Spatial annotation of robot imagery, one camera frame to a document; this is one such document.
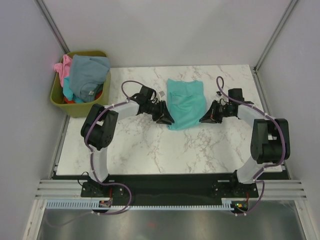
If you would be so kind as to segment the teal t shirt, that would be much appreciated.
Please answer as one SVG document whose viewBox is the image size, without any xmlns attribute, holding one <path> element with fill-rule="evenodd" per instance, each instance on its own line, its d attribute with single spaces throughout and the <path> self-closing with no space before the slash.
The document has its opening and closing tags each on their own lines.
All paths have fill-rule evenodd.
<svg viewBox="0 0 320 240">
<path fill-rule="evenodd" d="M 168 79 L 167 108 L 174 120 L 170 131 L 180 131 L 197 126 L 207 112 L 207 101 L 202 81 L 189 82 Z"/>
</svg>

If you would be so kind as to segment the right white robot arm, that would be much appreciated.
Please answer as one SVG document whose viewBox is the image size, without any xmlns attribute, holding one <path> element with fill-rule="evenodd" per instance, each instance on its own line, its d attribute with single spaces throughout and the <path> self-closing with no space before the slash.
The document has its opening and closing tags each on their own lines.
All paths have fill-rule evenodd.
<svg viewBox="0 0 320 240">
<path fill-rule="evenodd" d="M 214 100 L 200 123 L 221 124 L 224 118 L 236 117 L 252 129 L 250 157 L 235 170 L 229 191 L 235 197 L 247 191 L 247 184 L 253 184 L 266 168 L 276 167 L 290 156 L 289 123 L 284 118 L 273 118 L 245 101 L 241 88 L 228 90 L 228 102 Z"/>
</svg>

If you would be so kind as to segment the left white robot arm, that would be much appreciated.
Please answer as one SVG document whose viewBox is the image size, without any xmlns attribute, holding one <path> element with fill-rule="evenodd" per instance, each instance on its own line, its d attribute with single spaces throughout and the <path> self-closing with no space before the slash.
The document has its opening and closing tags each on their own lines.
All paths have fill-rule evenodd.
<svg viewBox="0 0 320 240">
<path fill-rule="evenodd" d="M 110 191 L 110 185 L 105 181 L 109 176 L 107 151 L 117 123 L 140 114 L 151 115 L 157 124 L 172 125 L 175 122 L 166 102 L 154 89 L 142 85 L 138 93 L 127 95 L 123 102 L 106 106 L 94 104 L 82 125 L 80 134 L 90 157 L 89 177 L 95 181 L 92 191 L 99 197 L 106 196 Z"/>
</svg>

